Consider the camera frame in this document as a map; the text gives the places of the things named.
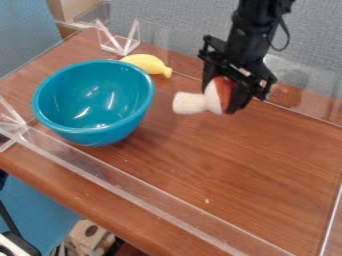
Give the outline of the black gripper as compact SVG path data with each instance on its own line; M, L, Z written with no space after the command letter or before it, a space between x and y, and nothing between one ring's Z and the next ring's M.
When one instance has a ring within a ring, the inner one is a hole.
M227 114L234 114L243 109L253 97L265 101L277 77L259 58L247 64L239 64L224 53L226 42L219 38L206 35L203 48L198 57L203 60L202 90L216 76L224 76L236 84L231 86Z

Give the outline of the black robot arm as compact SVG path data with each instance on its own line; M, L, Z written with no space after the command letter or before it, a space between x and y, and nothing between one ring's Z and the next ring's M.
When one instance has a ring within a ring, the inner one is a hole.
M234 114L253 98L263 101L278 79L263 58L273 48L283 51L290 40L277 48L273 39L282 27L290 36L283 15L295 0L239 0L232 13L226 41L206 35L199 58L204 62L202 90L208 96L208 109L215 114Z

